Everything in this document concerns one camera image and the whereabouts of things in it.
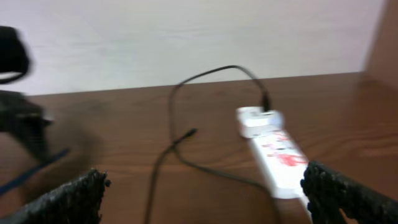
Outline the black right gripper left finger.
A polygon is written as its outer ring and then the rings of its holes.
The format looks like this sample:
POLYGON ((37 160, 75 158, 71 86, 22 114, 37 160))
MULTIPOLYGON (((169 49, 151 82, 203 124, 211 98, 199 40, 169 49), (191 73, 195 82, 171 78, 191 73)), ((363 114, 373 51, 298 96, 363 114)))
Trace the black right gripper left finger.
POLYGON ((92 169, 1 218, 1 224, 99 224, 110 183, 107 173, 92 169))

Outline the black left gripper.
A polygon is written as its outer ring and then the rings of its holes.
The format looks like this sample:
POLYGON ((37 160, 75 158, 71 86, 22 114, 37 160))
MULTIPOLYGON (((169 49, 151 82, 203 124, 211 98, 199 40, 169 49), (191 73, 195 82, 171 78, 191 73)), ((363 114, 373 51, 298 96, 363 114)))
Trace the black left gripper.
MULTIPOLYGON (((1 84, 16 82, 29 72, 30 60, 17 29, 1 26, 1 73, 15 73, 2 78, 1 84)), ((19 141, 38 161, 49 160, 45 128, 50 121, 44 118, 41 106, 30 102, 17 91, 1 91, 1 131, 19 141)))

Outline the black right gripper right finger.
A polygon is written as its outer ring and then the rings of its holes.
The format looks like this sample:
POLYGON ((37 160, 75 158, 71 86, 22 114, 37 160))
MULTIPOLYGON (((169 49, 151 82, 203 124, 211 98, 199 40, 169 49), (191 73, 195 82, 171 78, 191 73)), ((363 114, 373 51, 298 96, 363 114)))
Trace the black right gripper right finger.
POLYGON ((300 185, 315 224, 346 223, 345 216, 363 224, 397 223, 396 200, 317 161, 308 163, 300 185))

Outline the blue Galaxy smartphone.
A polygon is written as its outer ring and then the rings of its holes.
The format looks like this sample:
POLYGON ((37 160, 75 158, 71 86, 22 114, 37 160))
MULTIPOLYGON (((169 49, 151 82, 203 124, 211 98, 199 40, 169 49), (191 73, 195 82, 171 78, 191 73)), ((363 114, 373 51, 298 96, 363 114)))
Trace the blue Galaxy smartphone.
POLYGON ((32 176, 36 173, 41 171, 42 169, 48 167, 49 165, 57 162, 61 158, 65 157, 71 151, 70 148, 65 148, 64 150, 60 151, 56 155, 50 157, 49 160, 25 171, 21 175, 15 177, 14 179, 10 180, 6 184, 1 186, 1 195, 8 193, 10 190, 17 188, 18 186, 22 185, 25 181, 29 180, 32 176))

